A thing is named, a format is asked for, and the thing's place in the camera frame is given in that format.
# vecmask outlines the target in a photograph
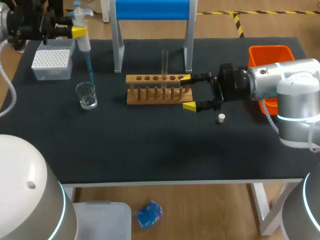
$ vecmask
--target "test tube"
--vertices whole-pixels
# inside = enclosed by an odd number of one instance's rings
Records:
[[[162,68],[161,68],[161,77],[162,80],[167,79],[167,74],[168,74],[168,55],[169,51],[168,49],[162,49]],[[167,84],[162,83],[161,88],[167,87]]]

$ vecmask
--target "orange bin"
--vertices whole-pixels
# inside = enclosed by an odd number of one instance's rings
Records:
[[[292,60],[295,60],[295,57],[293,56],[290,48],[285,45],[251,46],[249,48],[248,68]],[[269,98],[264,101],[269,114],[278,115],[277,99]],[[261,101],[258,102],[261,112],[266,114]]]

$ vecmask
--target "cable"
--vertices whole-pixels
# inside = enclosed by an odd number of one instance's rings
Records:
[[[4,40],[1,44],[0,44],[0,57],[1,57],[1,52],[3,50],[3,48],[8,44],[8,40]],[[2,75],[4,81],[8,84],[9,86],[9,90],[11,92],[12,95],[12,100],[10,105],[2,112],[0,112],[0,117],[2,117],[3,115],[7,114],[16,104],[17,102],[17,93],[15,90],[15,87],[12,85],[10,79],[8,78],[7,74],[5,73],[1,61],[0,61],[0,74]]]
[[[269,114],[268,109],[267,109],[266,104],[265,104],[265,100],[261,100],[261,104],[262,104],[262,107],[263,107],[263,110],[265,112],[266,118],[268,119],[270,125],[273,127],[273,129],[276,131],[276,133],[279,134],[279,129],[277,128],[277,126],[275,125],[274,121],[272,121],[272,119],[270,117],[270,114]]]

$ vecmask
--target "wooden test tube rack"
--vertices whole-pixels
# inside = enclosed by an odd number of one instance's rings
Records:
[[[127,90],[126,103],[128,105],[148,105],[148,104],[183,104],[192,102],[192,90],[189,85],[180,87],[151,87],[151,85],[180,85],[180,79],[185,74],[168,74],[166,79],[161,75],[127,75],[125,82],[130,88]]]

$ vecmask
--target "white table frame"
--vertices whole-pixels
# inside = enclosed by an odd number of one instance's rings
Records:
[[[195,180],[195,181],[136,181],[136,182],[104,182],[63,184],[66,194],[74,202],[76,188],[111,187],[111,186],[155,186],[155,185],[197,185],[197,184],[250,184],[255,208],[259,218],[259,230],[262,236],[270,236],[281,223],[282,205],[302,178],[263,179],[263,180]],[[277,200],[269,209],[269,204],[263,184],[284,183]]]
[[[100,0],[101,10],[102,10],[102,20],[104,23],[110,22],[110,3],[109,0]]]

